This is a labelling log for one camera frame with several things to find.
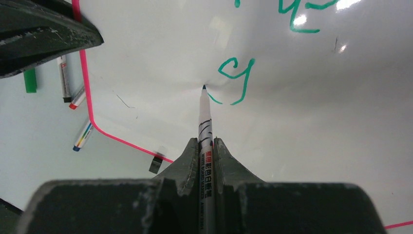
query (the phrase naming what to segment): green eraser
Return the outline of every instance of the green eraser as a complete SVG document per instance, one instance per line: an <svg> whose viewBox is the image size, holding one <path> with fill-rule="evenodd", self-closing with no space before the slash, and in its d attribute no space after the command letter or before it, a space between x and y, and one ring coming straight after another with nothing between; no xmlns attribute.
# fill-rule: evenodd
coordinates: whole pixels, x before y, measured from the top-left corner
<svg viewBox="0 0 413 234"><path fill-rule="evenodd" d="M32 68L23 72L24 75L24 85L26 86L26 93L32 94L36 92L38 84L36 82L36 72L35 69Z"/></svg>

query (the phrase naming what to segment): whiteboard surface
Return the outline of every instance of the whiteboard surface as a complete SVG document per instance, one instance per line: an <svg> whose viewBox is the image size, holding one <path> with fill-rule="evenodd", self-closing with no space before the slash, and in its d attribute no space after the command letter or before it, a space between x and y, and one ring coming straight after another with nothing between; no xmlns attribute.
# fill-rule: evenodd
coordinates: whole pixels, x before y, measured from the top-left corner
<svg viewBox="0 0 413 234"><path fill-rule="evenodd" d="M411 220L413 1L80 6L105 41L86 52L101 131L175 160L206 84L214 135L260 178L356 183L385 224Z"/></svg>

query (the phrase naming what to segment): red marker cap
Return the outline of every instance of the red marker cap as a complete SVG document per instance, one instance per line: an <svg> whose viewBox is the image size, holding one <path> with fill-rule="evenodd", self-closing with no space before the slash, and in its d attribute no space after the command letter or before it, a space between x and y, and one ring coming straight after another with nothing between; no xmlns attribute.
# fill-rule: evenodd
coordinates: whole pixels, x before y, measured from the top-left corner
<svg viewBox="0 0 413 234"><path fill-rule="evenodd" d="M77 108L77 106L74 105L73 103L70 103L69 107L70 107L70 109L73 109L73 110Z"/></svg>

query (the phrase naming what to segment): green curved stroke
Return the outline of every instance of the green curved stroke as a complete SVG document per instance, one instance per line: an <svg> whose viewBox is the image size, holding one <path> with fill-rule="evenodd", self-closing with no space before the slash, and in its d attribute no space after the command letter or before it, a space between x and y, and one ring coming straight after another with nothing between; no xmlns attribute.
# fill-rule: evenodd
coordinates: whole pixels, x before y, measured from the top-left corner
<svg viewBox="0 0 413 234"><path fill-rule="evenodd" d="M240 76L245 75L244 86L243 86L243 93L242 93L242 95L241 95L241 98L240 98L238 101L235 101L235 102L233 102L233 103L231 104L231 105L233 106L233 105L236 105L236 104L242 102L242 101L244 100L244 98L245 98L246 89L247 89L247 87L248 87L249 74L250 74L250 72L251 72L252 66L253 66L254 63L255 63L255 58L250 59L250 61L249 61L249 63L248 63L248 67L247 67L243 72L239 73L239 74L236 75L236 76L231 76L230 74L227 74L227 73L225 73L224 71L222 71L222 69L223 69L225 66L227 66L230 62L234 62L233 68L237 68L237 67L238 67L238 60L237 60L237 58L234 57L234 58L228 59L228 60L225 61L223 64L221 64L221 66L218 68L218 72L221 73L222 75L230 78L230 79L236 79L236 78L238 78L238 77L240 77ZM222 102L216 100L211 94L208 93L208 95L209 95L209 97L210 97L214 102L216 102L216 103L218 103L218 104L222 104Z"/></svg>
<svg viewBox="0 0 413 234"><path fill-rule="evenodd" d="M305 8L306 9L324 10L325 8L336 4L337 2L338 2L338 0L332 0L332 1L329 1L328 3L322 4L322 5L307 2L305 4ZM299 28L294 27L294 20L296 19L296 15L297 15L297 11L298 11L298 7L300 6L300 3L301 3L301 0L294 0L294 2L291 5L289 5L285 9L283 9L284 1L279 0L278 1L278 12L281 13L281 14L286 14L287 12L293 10L291 12L291 18L290 18L290 30L291 31L297 32L297 33L318 33L320 31L319 29L299 29Z"/></svg>

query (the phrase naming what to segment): marker with blue cap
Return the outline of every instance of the marker with blue cap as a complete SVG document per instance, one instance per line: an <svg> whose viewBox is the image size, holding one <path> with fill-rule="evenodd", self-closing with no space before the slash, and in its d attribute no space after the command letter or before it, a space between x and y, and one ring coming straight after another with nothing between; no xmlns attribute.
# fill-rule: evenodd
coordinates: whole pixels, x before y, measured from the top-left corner
<svg viewBox="0 0 413 234"><path fill-rule="evenodd" d="M82 132L80 133L79 138L77 139L77 141L75 141L75 145L73 146L74 151L77 152L83 147L83 145L86 143L87 139L89 138L90 132L93 130L93 128L94 127L92 123L90 122L90 120L88 120Z"/></svg>

